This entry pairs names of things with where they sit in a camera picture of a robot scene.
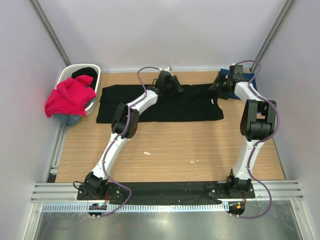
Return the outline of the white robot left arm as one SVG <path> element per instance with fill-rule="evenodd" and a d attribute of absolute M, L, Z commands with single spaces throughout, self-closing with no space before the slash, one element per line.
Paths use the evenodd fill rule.
<path fill-rule="evenodd" d="M 107 194 L 107 182 L 111 179 L 110 173 L 119 153 L 138 130 L 140 115 L 155 105 L 159 97 L 175 96 L 184 91 L 170 66 L 156 70 L 159 71 L 158 78 L 148 87 L 142 85 L 142 95 L 117 106 L 108 144 L 96 166 L 79 186 L 79 194 L 101 200 Z"/>

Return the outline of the black t-shirt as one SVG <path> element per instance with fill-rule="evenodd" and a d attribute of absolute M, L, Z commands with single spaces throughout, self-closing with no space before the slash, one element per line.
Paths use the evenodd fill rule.
<path fill-rule="evenodd" d="M 160 96 L 139 117 L 140 122 L 201 122 L 224 118 L 218 96 L 210 84 L 185 84 L 184 92 L 176 96 Z M 140 85 L 112 85 L 102 89 L 96 118 L 98 124 L 110 124 L 120 103 L 128 104 L 143 94 Z"/>

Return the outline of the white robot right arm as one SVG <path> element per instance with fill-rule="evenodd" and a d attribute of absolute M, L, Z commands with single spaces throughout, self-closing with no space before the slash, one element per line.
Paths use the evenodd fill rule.
<path fill-rule="evenodd" d="M 209 88 L 221 99 L 236 95 L 243 103 L 240 134 L 243 145 L 233 169 L 231 169 L 223 190 L 231 198 L 251 192 L 252 170 L 258 153 L 264 143 L 273 137 L 276 128 L 276 102 L 264 98 L 254 87 L 252 79 L 246 79 L 243 66 L 234 64 L 229 71 L 220 70 Z"/>

